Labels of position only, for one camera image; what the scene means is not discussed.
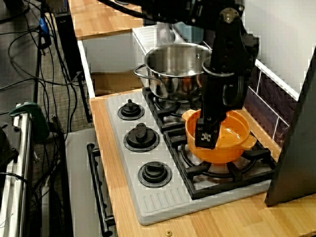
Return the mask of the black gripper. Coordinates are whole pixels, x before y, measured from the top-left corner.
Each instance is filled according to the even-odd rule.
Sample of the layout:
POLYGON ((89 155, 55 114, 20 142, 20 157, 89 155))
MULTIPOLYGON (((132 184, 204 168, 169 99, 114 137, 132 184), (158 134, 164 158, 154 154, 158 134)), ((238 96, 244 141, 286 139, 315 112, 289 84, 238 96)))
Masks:
POLYGON ((220 122, 228 111, 243 107, 246 94, 247 79, 244 76, 204 73, 201 79, 202 106, 195 128, 196 147, 215 148, 220 122))

